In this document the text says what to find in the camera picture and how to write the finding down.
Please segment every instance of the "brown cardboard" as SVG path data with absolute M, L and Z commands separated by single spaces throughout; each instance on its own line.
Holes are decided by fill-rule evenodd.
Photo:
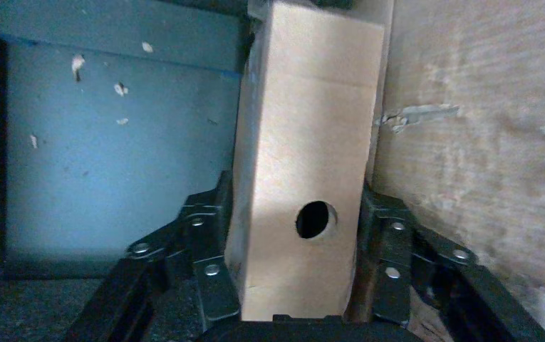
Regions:
M 274 3 L 243 80 L 227 262 L 242 319 L 342 314 L 380 66 L 383 29 Z M 296 231 L 309 202 L 335 227 Z

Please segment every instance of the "plywood surface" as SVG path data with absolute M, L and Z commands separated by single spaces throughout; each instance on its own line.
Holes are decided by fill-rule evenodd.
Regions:
M 441 103 L 459 115 L 382 129 L 368 179 L 545 326 L 545 1 L 398 2 L 384 109 Z
M 239 239 L 244 254 L 227 256 L 244 320 L 346 308 L 382 40 L 373 24 L 273 6 L 237 130 L 229 246 Z M 314 201 L 334 208 L 336 226 L 302 239 L 296 220 Z

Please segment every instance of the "metal rivet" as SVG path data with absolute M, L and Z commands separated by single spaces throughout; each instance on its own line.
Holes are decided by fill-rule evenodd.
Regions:
M 469 255 L 467 255 L 466 251 L 462 251 L 461 249 L 456 249 L 452 251 L 452 253 L 459 259 L 467 259 Z
M 192 222 L 190 222 L 193 226 L 197 227 L 203 224 L 203 219 L 201 217 L 197 217 L 196 219 L 193 219 Z
M 396 229 L 396 230 L 403 230 L 404 229 L 404 224 L 402 224 L 400 222 L 394 222 L 394 223 L 392 223 L 392 228 Z
M 385 269 L 385 274 L 387 274 L 392 279 L 400 278 L 400 272 L 393 267 L 388 267 L 387 269 Z
M 132 247 L 132 252 L 136 254 L 142 254 L 142 253 L 148 252 L 149 248 L 150 246 L 146 242 L 142 242 Z
M 207 265 L 205 267 L 205 274 L 208 276 L 215 276 L 219 273 L 219 266 L 216 264 Z

